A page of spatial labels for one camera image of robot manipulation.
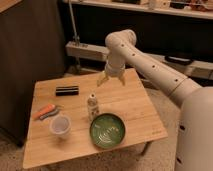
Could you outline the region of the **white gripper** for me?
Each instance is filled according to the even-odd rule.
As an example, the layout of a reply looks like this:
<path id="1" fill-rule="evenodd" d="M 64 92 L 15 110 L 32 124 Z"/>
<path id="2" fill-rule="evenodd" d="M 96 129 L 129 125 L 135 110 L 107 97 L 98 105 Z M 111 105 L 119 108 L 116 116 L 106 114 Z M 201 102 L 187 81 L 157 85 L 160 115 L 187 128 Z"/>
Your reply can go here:
<path id="1" fill-rule="evenodd" d="M 125 61 L 123 59 L 111 58 L 108 59 L 102 72 L 97 80 L 97 86 L 101 86 L 103 83 L 109 80 L 109 77 L 117 77 L 123 86 L 125 86 Z"/>

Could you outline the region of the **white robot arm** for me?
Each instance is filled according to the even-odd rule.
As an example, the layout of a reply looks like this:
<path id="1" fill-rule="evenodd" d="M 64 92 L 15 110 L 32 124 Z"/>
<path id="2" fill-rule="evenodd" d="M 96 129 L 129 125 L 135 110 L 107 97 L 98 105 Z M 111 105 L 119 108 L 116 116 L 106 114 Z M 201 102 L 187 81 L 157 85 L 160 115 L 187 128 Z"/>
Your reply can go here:
<path id="1" fill-rule="evenodd" d="M 213 87 L 203 87 L 188 76 L 135 47 L 131 29 L 108 34 L 109 50 L 99 85 L 111 77 L 124 81 L 130 64 L 180 108 L 175 171 L 213 171 Z"/>

